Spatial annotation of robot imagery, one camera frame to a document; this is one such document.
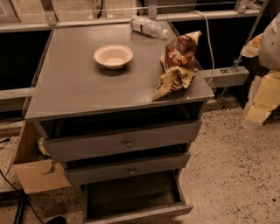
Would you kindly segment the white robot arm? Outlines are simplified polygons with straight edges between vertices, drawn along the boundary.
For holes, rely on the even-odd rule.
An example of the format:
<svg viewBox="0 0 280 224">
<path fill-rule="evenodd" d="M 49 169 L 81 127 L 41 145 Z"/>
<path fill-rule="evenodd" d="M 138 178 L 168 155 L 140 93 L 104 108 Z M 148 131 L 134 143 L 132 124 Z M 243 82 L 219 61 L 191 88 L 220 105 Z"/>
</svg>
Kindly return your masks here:
<svg viewBox="0 0 280 224">
<path fill-rule="evenodd" d="M 260 65 L 269 69 L 262 78 L 256 76 L 252 81 L 243 110 L 242 126 L 254 129 L 280 106 L 280 13 L 263 33 L 242 48 L 241 55 L 247 58 L 258 56 Z"/>
</svg>

